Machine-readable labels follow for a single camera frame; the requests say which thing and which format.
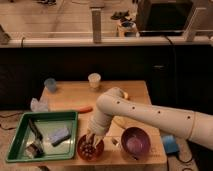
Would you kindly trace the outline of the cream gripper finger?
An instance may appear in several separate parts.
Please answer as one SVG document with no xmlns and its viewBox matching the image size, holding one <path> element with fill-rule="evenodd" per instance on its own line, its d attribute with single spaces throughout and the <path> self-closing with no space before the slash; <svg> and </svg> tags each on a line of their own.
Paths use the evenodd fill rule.
<svg viewBox="0 0 213 171">
<path fill-rule="evenodd" d="M 86 141 L 87 141 L 87 142 L 90 141 L 92 135 L 93 135 L 92 133 L 88 133 L 88 134 L 86 135 Z"/>
<path fill-rule="evenodd" d="M 96 137 L 95 137 L 95 141 L 94 141 L 94 146 L 96 147 L 96 146 L 100 143 L 101 140 L 102 140 L 102 139 L 101 139 L 100 136 L 96 136 Z"/>
</svg>

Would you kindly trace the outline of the cream ribbed gripper body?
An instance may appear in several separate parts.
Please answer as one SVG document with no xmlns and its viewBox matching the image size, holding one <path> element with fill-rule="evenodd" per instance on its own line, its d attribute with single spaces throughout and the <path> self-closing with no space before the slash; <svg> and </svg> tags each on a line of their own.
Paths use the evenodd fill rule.
<svg viewBox="0 0 213 171">
<path fill-rule="evenodd" d="M 88 130 L 97 136 L 105 136 L 109 130 L 109 122 L 103 118 L 92 116 L 89 120 Z"/>
</svg>

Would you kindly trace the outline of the cream perforated robot arm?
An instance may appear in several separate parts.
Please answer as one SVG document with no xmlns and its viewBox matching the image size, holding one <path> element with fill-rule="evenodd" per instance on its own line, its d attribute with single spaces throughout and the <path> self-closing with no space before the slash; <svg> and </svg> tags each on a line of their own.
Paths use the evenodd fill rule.
<svg viewBox="0 0 213 171">
<path fill-rule="evenodd" d="M 213 116 L 204 113 L 135 103 L 124 98 L 118 87 L 108 89 L 96 101 L 88 129 L 105 136 L 114 116 L 123 116 L 213 150 Z"/>
</svg>

